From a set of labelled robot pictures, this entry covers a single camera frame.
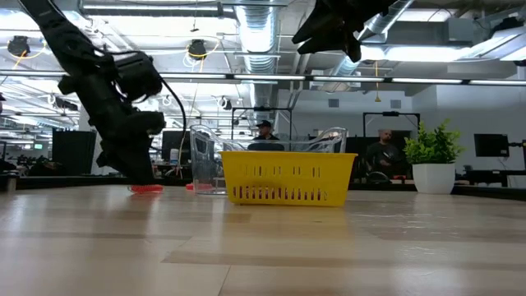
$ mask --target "plastic basket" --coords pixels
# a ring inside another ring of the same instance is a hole
[[[343,153],[347,130],[333,127],[311,141],[233,141],[215,135],[202,125],[191,126],[191,166],[194,192],[201,195],[225,195],[224,151],[284,150],[316,154]]]
[[[228,199],[238,204],[342,206],[355,154],[221,152]]]

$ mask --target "yellow plastic basket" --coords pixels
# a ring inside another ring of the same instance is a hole
[[[237,204],[342,206],[355,154],[221,152],[228,199]]]

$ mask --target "potted plant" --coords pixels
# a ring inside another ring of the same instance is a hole
[[[427,132],[423,123],[418,139],[405,138],[407,160],[413,165],[413,178],[418,192],[450,194],[454,186],[454,161],[464,150],[457,145],[460,132],[446,131],[449,119]]]

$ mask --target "cap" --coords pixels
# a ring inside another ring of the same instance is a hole
[[[272,123],[270,123],[267,120],[262,120],[260,123],[256,125],[257,127],[272,127]]]

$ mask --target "computer monitor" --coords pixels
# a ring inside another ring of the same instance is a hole
[[[475,134],[474,136],[477,157],[510,157],[508,135]]]

